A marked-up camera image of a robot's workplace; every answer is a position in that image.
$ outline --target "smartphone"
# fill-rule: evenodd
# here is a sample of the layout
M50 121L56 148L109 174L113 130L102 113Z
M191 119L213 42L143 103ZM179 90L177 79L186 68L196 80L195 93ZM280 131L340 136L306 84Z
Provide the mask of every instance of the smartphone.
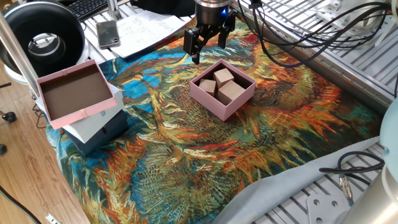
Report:
M116 21L97 23L98 44L101 49L120 46Z

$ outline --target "black cable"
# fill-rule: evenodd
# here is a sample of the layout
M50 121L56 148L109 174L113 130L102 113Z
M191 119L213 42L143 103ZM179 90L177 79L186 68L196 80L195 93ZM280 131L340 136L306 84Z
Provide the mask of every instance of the black cable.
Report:
M273 61L274 63L276 63L277 65L280 65L280 66L283 66L283 67L286 67L286 68L294 68L294 67L298 67L298 66L301 66L301 65L304 65L304 64L306 64L306 63L308 63L308 62L310 62L310 61L312 61L313 59L315 59L317 56L319 56L323 51L325 51L339 36L341 36L344 32L346 32L347 30L349 30L349 29L351 29L354 25L356 25L362 18L364 18L364 17L367 17L368 15L370 15L370 14L373 14L373 13L375 13L375 12L377 12L377 11L380 11L380 10L385 10L383 7L381 7L381 6L378 6L378 7L374 7L374 8L372 8L372 9L369 9L369 10L367 10L366 12L364 12L364 13L362 13L360 16L358 16L356 19L354 19L352 22L350 22L344 29L342 29L342 30L340 30L339 32L337 32L337 34L334 36L334 37L331 37L328 41L326 41L325 42L325 45L317 52L317 53L315 53L315 54L313 54L310 58L308 58L308 59L306 59L306 60L304 60L303 62L300 62L300 63L296 63L296 64L293 64L293 65L286 65L286 64L283 64L283 63L280 63L279 61L277 61L276 59L274 59L270 54L269 54L269 52L267 51L267 49L266 49L266 47L265 47L265 45L264 45L264 41L263 41L263 38L262 38L262 34L259 34L259 36L260 36L260 43L261 43L261 47L262 47L262 51L269 57L269 59L271 60L271 61ZM254 16L254 23L255 23L255 25L256 25L256 29L258 30L258 31L260 31L260 28L259 28L259 23L258 23L258 20L257 20L257 15L256 15L256 9L253 9L252 10L253 11L253 16Z
M33 111L33 112L36 114L36 116L37 116L36 128L39 128L39 129L44 129L44 128L46 128L47 126L42 126L42 127L39 126L40 119L41 119L41 118L44 118L45 116L44 116L44 114L43 114L43 111L40 110L39 106L37 106L37 103L33 106L32 111Z
M4 87L7 87L7 86L11 86L11 83L6 83L6 84L3 84L3 85L0 85L0 88L4 88Z
M262 20L263 23L264 23L264 22L265 22L266 13L265 13L264 8L262 8L262 11L263 11L264 17L261 17L261 20ZM376 15L376 16L371 16L371 17L383 16L381 22L379 23L379 26L378 26L377 30L374 32L374 33L375 33L374 35L376 35L376 33L377 33L377 31L379 31L379 29L381 29L381 27L382 27L382 25L383 25L383 22L384 22L384 20L385 20L385 18L386 18L386 15L387 15L387 13L385 13L385 14L380 14L380 15ZM283 28L285 28L285 29L287 29L287 30L293 32L294 34L298 35L299 37L301 37L301 35L300 35L296 30L291 29L291 28L289 28L289 27L287 27L287 26L285 26L285 25L279 23L278 21L274 20L273 18L270 18L270 19L272 19L273 21L275 21L275 22L277 22L278 24L280 24ZM338 32L338 30L331 31L331 32L317 32L317 31L316 31L316 33L315 33L314 35L333 34L333 33L336 33L336 32ZM367 41L369 41L374 35L372 35L370 38L369 38L369 37L362 37L362 38L354 39L354 40L336 40L335 42L357 42L357 41L359 41L359 40L366 40L366 42L367 42ZM323 40L323 41L327 41L326 39L321 39L321 38L319 38L319 37L311 37L311 38L319 39L319 40ZM306 46L306 48L316 47L316 46L307 46L307 45L305 45L305 46ZM344 48L355 48L355 47L357 47L357 46L347 46L347 47L344 47Z
M242 9L242 5L240 4L240 0L238 0L238 4L239 4L239 8L240 8L241 11L242 11L243 19L244 19L245 22L247 23L247 19L246 19L246 16L244 15L244 12L243 12L243 9ZM389 9L389 7L388 7L387 4L380 3L380 2L369 2L369 3L366 3L366 4L362 4L362 5L360 5L360 6L354 7L354 8L352 8L352 9L350 9L349 11L346 11L346 12L340 14L340 15L337 16L336 18L334 18L334 19L332 19L331 21L327 22L324 26L322 26L321 28L319 28L319 29L316 30L315 32L313 32L313 33L311 33L311 34L307 34L307 37L306 37L306 38L304 38L303 40L300 40L300 41L298 41L298 42L289 42L288 40L285 40L284 38L280 37L279 34L275 33L275 32L272 30L272 28L268 25L268 23L265 21L265 19L264 19L263 17L262 17L261 19L262 19L264 25L266 25L267 28L268 28L276 37L278 37L280 40L284 41L285 44L269 42L268 40L267 40L267 42L269 42L270 44L275 44L275 45L294 45L294 44L298 44L298 43L300 43L300 42L303 42L304 40L307 40L308 38L312 37L313 35L316 35L316 34L319 33L320 31L322 31L323 29L329 27L333 22L337 21L337 20L340 19L341 17L343 17L343 16L345 16L345 15L347 15L347 14L349 14L349 13L355 11L355 10L361 9L362 7L368 7L368 6L384 6L386 9ZM270 19L272 19L274 22L278 23L280 26L284 27L285 29L289 30L290 32L296 33L296 34L298 35L298 33L297 33L296 30L291 29L291 28L289 28L289 27L283 25L281 22L279 22L279 21L277 21L277 20L275 20L275 19L273 19L273 18L270 18ZM320 47L320 46L322 46L322 45L324 45L324 44L313 45L313 46L298 45L298 47L313 48L313 47Z
M39 219L37 219L32 212L30 212L27 208L25 208L25 206L23 206L21 203L19 203L16 199L14 199L13 197L11 197L11 195L9 195L6 190L4 190L1 186L0 186L0 194L2 194L6 199L8 199L11 203L13 203L15 206L17 206L18 208L20 208L23 212L25 212L25 214L31 218L33 220L33 222L35 224L42 224Z
M371 185L371 183L370 183L369 181L365 180L365 179L362 178L362 177L358 177L358 176L355 175L355 174L346 174L346 176L347 176L347 177L354 178L354 179L357 179L357 180L363 182L363 183L366 184L366 185Z
M314 36L314 35L317 35L317 34L321 34L320 31L322 31L323 29L326 29L327 27L329 27L329 25L330 25L331 23L333 23L334 21L336 21L336 20L339 19L340 17L343 17L344 14L349 14L349 13L351 13L352 11L354 11L353 9L352 9L352 10L349 10L349 11L347 11L347 12L345 12L345 13L343 13L342 15L339 15L338 17L336 17L336 18L334 18L334 19L332 19L331 21L329 21L328 23L326 23L324 26L322 26L321 28L319 28L319 29L316 30L315 32L312 32L312 33L310 33L310 34L307 34L307 35L306 35L306 36L307 36L306 38L304 38L304 39L302 39L302 40L300 40L300 41L298 41L298 42L289 42L288 40L285 40L284 38L280 37L279 34L277 34L277 33L271 28L271 26L266 22L265 18L264 18L264 17L261 17L261 20L262 20L263 24L266 25L266 27L270 30L270 32L271 32L272 34L274 34L274 35L275 35L277 38L279 38L280 40L283 40L283 41L285 42L285 44L273 43L273 42L269 42L268 40L266 40L266 42L271 43L271 44L275 44L275 45L278 45L278 46L286 46L286 45L294 45L294 44L296 44L297 47L302 47L302 48L321 47L321 46L325 45L326 42L327 42L328 40L326 40L326 39L320 39L320 38L318 38L318 37L313 37L313 36ZM381 27L382 27L382 25L383 25L383 22L384 22L384 19L385 19L385 18L386 18L386 15L384 14L384 15L383 15L383 19L382 19L382 21L380 22L380 24L379 24L379 26L378 26L378 28L377 28L377 31L379 31L379 29L381 29ZM293 32L294 34L300 36L300 34L299 34L296 30L291 29L291 28L289 28L289 27L287 27L287 26L281 24L280 22L276 21L276 20L273 19L273 18L270 18L270 19L272 19L272 20L275 21L276 23L280 24L283 28L289 30L290 32ZM343 29L344 32L346 32L347 30L351 29L351 28L355 25L355 24L352 24L352 25L350 25L350 24L349 24L348 26L346 26L346 27ZM341 31L343 31L343 30L332 31L332 32L324 32L324 34L329 34L329 33L334 33L334 32L339 33L339 32L341 32ZM364 42L359 43L359 45L362 45L362 44L364 44L365 42L371 40L371 38L373 38L373 37L376 35L377 31L375 31L375 33L373 33L373 34L370 35L369 37L363 37L363 38L355 39L355 40L337 40L337 39L336 39L336 40L334 40L333 42L356 42L356 41L359 41L359 40L365 40ZM319 42L311 41L311 42L313 42L315 45L299 45L299 44L298 44L298 43L300 43L300 42L303 42L304 40L310 41L309 38L320 39L320 40L323 40L325 43L319 43ZM359 45L349 46L349 47L347 47L347 48L355 48L355 47L357 47L357 46L359 46ZM341 46L336 46L336 45L330 45L330 47L340 47L340 48L341 48Z
M398 88L398 74L397 74L396 86L394 88L394 99L397 98L397 88Z
M353 155L362 155L362 156L368 156L372 159L375 159L379 161L378 164L370 166L370 167L352 167L350 169L342 169L341 168L341 163L343 162L343 159L346 158L347 156L353 156ZM337 168L332 169L332 168L321 168L319 169L320 172L324 173L334 173L334 174L358 174L358 173L363 173L363 172L370 172L378 169L382 169L384 167L385 163L384 160L367 152L360 152L360 151L354 151L354 152L347 152L346 154L343 154L337 162Z
M245 20L246 23L248 23L248 21L247 21L247 19L246 19L246 16L244 15L244 11L243 11L242 5L240 4L240 0L238 0L238 4L239 4L239 8L240 8L240 10L241 10L241 12L242 12L243 19ZM340 17L344 16L345 14L351 13L351 11L355 11L356 9L360 9L360 8L362 8L362 7L367 7L367 6L372 6L372 5L373 5L373 6L384 6L384 7L386 7L386 5L385 5L384 3L380 4L379 2L376 2L376 3L370 2L370 3L367 3L367 4L360 5L360 6L356 7L356 8L353 8L352 10L349 10L349 11L343 13L342 15L338 16L337 18L333 19L333 20L330 21L329 23L325 24L323 27L319 28L319 29L318 29L317 31L315 31L314 33L312 33L312 34L307 34L304 38L301 37L301 39L300 39L298 42L288 42L288 41L286 41L285 39L279 37L278 34L276 34L275 32L273 32L273 30L271 29L271 27L267 26L268 24L266 23L265 19L262 17L261 19L262 19L262 21L263 21L263 24L265 24L265 25L267 26L267 28L268 28L274 35L276 35L278 38L280 38L280 39L282 39L284 42L286 42L286 44L280 44L280 43L271 42L271 41L269 41L269 40L264 40L264 38L263 38L263 40L266 41L266 42L268 42L268 43L270 43L270 44L274 44L274 45L276 45L276 46L278 46L278 47L284 46L284 45L293 45L293 46L303 47L303 48L320 47L320 46L322 46L322 45L327 44L327 43L328 43L327 40L321 39L321 38L319 38L319 37L312 37L312 36L322 34L322 33L319 33L321 30L325 29L326 27L329 27L329 24L331 24L331 23L334 22L335 20L339 19ZM384 19L385 19L385 17L386 17L386 14L381 14L381 15L377 15L377 16L383 16L383 19L382 19L382 21L380 22L380 24L379 24L377 30L376 30L372 35L370 35L369 37L364 37L364 38L360 38L360 39L353 39L353 40L337 40L338 38L340 38L340 36L341 36L341 34L340 34L340 35L338 35L338 38L337 38L336 40L333 41L333 42L359 42L360 40L364 40L364 42L359 42L358 44L352 45L352 46L341 46L341 45L332 45L332 44L330 44L329 47L334 47L334 48L336 48L336 49L353 49L353 48L355 48L355 47L358 47L358 46L363 45L364 43L370 41L370 40L376 35L376 33L379 31L379 29L381 29L382 24L383 24L383 22L384 22ZM281 26L285 27L286 29L290 30L291 32L294 32L296 35L300 36L295 30L293 30L293 29L291 29L291 28L289 28L289 27L286 27L285 25L281 24L280 22L278 22L278 21L276 21L276 20L274 20L274 21L277 22L278 24L280 24ZM258 35L251 29L251 27L249 27L249 29L251 30L251 32L254 33L254 35L258 36ZM319 42L316 42L316 41L314 41L314 40L310 40L310 38L318 39L318 40L323 40L323 41L325 41L325 42L324 42L324 43L319 43ZM299 45L299 44L298 44L298 43L300 43L300 42L303 42L304 40L308 40L309 42L311 42L311 43L313 43L313 44L316 44L316 45ZM286 50L286 51L282 51L282 52L279 52L279 53L277 53L277 54L282 54L282 53L288 52L288 51L290 51L290 50L291 50L291 49L288 49L288 50Z

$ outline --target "keyboard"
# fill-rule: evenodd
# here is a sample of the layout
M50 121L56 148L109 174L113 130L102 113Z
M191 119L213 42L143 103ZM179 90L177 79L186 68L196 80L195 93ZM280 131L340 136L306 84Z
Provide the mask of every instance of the keyboard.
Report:
M68 9L82 21L107 8L107 6L108 2L106 0L77 0L70 4Z

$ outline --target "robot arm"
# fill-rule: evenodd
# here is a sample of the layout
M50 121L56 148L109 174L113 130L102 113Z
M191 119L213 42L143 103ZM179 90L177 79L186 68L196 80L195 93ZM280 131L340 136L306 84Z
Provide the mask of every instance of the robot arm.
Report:
M199 64L200 51L207 42L219 34L218 46L225 48L226 38L235 30L236 11L229 11L232 0L195 0L197 26L185 30L184 51Z

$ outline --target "wooden floor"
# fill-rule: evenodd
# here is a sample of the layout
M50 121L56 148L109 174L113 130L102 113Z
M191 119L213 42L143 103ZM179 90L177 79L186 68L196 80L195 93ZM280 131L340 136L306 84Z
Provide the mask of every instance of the wooden floor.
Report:
M2 68L0 61L0 85L12 82ZM44 129L36 128L33 105L25 85L12 82L12 86L0 89L0 110L13 111L18 117L12 124L0 119L0 143L8 147L0 156L0 185L43 224L48 223L48 213L63 224L89 223L60 171ZM0 195L0 223L33 222Z

